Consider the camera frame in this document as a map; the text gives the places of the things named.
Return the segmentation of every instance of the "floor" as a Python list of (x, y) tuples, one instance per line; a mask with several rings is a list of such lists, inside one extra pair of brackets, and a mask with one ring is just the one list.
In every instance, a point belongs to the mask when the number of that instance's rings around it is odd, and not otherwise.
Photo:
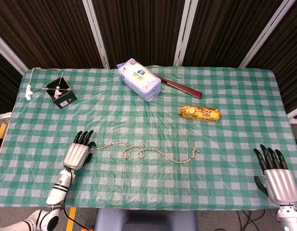
[[(9, 123), (8, 119), (0, 120), (1, 124)], [(297, 125), (292, 125), (292, 130), (294, 133), (295, 139), (297, 139)], [(21, 221), (27, 218), (31, 213), (37, 209), (46, 209), (46, 208), (1, 208), (0, 207), (0, 227), (6, 227), (11, 225), (14, 222)], [(255, 219), (262, 214), (263, 210), (252, 211), (251, 218)], [(277, 209), (266, 209), (265, 215), (255, 221), (259, 230), (261, 231), (270, 231), (270, 230), (282, 230), (280, 223), (275, 219), (275, 214)], [(76, 208), (75, 220), (86, 226), (87, 228), (93, 228), (96, 220), (96, 208)], [(242, 211), (239, 211), (242, 224), (245, 224), (247, 217), (243, 214)], [(67, 227), (67, 218), (64, 216), (64, 213), (61, 212), (60, 221), (56, 227), (56, 231), (80, 231), (81, 228), (77, 224), (73, 224), (73, 229), (66, 229)], [(240, 224), (236, 211), (197, 211), (197, 222), (199, 231), (214, 231), (221, 228), (225, 231), (239, 231)], [(256, 228), (253, 224), (249, 224), (245, 231), (255, 231)]]

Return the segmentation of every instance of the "green checkered tablecloth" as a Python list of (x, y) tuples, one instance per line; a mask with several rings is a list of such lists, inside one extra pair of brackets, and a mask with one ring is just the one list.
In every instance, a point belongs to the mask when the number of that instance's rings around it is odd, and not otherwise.
[[(149, 67), (152, 72), (199, 89), (202, 99), (162, 85), (145, 102), (120, 80), (118, 70), (66, 69), (64, 77), (77, 100), (63, 109), (44, 91), (26, 101), (31, 71), (21, 83), (0, 153), (0, 206), (45, 205), (77, 131), (95, 130), (97, 146), (113, 141), (154, 147), (187, 159), (178, 165), (147, 152), (122, 158), (125, 146), (93, 153), (76, 173), (67, 206), (140, 209), (260, 209), (275, 205), (260, 192), (263, 180), (253, 148), (280, 149), (297, 184), (297, 147), (274, 74), (260, 69)], [(32, 89), (59, 77), (34, 72)], [(220, 109), (217, 122), (179, 116), (187, 104)]]

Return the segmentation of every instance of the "black box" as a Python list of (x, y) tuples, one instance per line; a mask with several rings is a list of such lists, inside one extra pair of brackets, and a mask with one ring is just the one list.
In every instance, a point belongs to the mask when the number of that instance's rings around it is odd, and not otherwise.
[(73, 101), (75, 101), (77, 99), (76, 95), (74, 94), (72, 89), (69, 87), (67, 82), (64, 80), (64, 78), (62, 77), (62, 79), (58, 78), (58, 79), (54, 80), (53, 82), (46, 85), (45, 88), (56, 89), (56, 87), (58, 86), (60, 81), (61, 81), (60, 88), (61, 89), (68, 89), (68, 90), (60, 90), (60, 92), (62, 94), (57, 99), (54, 98), (55, 90), (46, 90), (46, 92), (48, 93), (48, 95), (50, 95), (51, 100), (59, 108), (63, 108), (63, 107), (69, 105), (70, 103), (72, 103)]

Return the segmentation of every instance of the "yellow floor tape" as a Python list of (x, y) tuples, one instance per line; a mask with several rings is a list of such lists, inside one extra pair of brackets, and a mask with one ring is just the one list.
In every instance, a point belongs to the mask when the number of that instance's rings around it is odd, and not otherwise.
[[(70, 218), (72, 218), (73, 220), (74, 220), (75, 217), (76, 217), (76, 210), (77, 210), (76, 207), (71, 207), (71, 208), (70, 208), (69, 216), (70, 216)], [(70, 220), (70, 219), (68, 219), (68, 223), (67, 223), (66, 231), (72, 231), (72, 229), (73, 229), (73, 221)]]
[(6, 129), (6, 124), (2, 123), (2, 125), (0, 126), (0, 138), (1, 139), (3, 138), (5, 129)]

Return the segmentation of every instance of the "yellow snack wrapper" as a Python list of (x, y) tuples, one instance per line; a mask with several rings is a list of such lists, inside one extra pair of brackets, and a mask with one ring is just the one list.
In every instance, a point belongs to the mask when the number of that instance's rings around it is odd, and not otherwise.
[(187, 119), (197, 119), (204, 121), (215, 121), (221, 119), (222, 114), (216, 108), (198, 107), (198, 106), (184, 106), (179, 110), (179, 114)]

